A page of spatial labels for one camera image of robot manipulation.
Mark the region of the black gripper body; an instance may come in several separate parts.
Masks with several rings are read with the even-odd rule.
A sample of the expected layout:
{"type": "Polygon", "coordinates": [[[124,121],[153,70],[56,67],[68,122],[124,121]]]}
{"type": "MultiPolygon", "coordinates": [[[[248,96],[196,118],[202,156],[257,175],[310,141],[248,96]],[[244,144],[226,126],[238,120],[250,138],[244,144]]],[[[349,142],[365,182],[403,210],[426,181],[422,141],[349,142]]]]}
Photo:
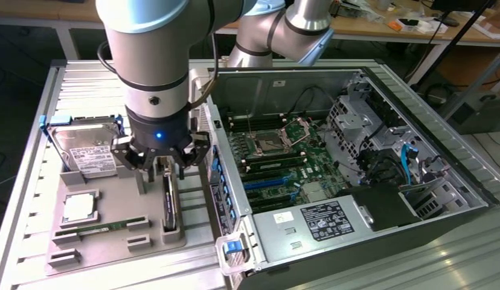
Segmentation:
{"type": "Polygon", "coordinates": [[[189,108],[184,107],[174,114],[152,118],[137,115],[125,108],[132,130],[133,144],[140,149],[182,150],[192,142],[188,128],[189,108]]]}

